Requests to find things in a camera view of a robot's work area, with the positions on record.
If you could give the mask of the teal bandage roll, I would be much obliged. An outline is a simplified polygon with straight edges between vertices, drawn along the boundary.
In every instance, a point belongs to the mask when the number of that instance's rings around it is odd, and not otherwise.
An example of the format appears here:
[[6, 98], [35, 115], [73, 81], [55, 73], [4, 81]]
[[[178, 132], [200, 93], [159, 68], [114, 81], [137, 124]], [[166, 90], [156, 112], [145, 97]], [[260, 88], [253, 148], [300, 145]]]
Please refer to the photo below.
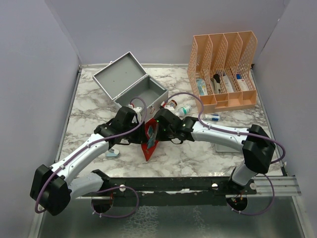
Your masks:
[[152, 148], [155, 145], [155, 140], [153, 138], [150, 138], [147, 142], [147, 149]]

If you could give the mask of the red first aid pouch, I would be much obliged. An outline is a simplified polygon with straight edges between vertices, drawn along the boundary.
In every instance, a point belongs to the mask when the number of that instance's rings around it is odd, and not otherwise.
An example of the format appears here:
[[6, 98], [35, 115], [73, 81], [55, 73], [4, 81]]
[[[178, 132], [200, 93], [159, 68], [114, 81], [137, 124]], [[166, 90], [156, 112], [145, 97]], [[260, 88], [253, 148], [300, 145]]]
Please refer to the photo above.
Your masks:
[[159, 124], [157, 123], [155, 119], [150, 119], [145, 124], [145, 133], [146, 133], [147, 142], [143, 142], [141, 144], [141, 149], [143, 151], [146, 161], [148, 161], [151, 158], [159, 142], [156, 139], [158, 128], [159, 128]]

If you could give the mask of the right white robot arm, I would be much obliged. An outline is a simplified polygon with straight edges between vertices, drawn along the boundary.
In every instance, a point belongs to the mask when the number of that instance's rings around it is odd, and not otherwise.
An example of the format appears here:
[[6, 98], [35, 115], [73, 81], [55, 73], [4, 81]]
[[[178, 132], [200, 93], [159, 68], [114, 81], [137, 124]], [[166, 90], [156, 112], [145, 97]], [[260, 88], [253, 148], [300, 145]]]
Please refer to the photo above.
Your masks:
[[243, 154], [244, 161], [235, 167], [229, 181], [228, 190], [238, 194], [257, 174], [266, 174], [270, 167], [275, 144], [262, 127], [233, 128], [213, 125], [199, 118], [181, 119], [168, 109], [160, 109], [154, 116], [158, 123], [157, 140], [180, 142], [202, 141], [232, 148]]

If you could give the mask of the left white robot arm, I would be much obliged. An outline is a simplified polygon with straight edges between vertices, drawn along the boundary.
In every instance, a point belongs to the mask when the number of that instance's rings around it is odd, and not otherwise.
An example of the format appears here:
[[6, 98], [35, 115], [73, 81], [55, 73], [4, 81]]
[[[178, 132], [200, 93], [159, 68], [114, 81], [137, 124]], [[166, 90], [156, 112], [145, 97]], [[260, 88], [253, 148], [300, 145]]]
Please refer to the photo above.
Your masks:
[[48, 211], [53, 216], [61, 213], [74, 193], [70, 186], [75, 177], [99, 155], [144, 129], [147, 115], [146, 109], [136, 111], [123, 106], [114, 118], [98, 125], [91, 136], [65, 159], [49, 167], [40, 165], [35, 170], [30, 191], [30, 197], [36, 202], [35, 212]]

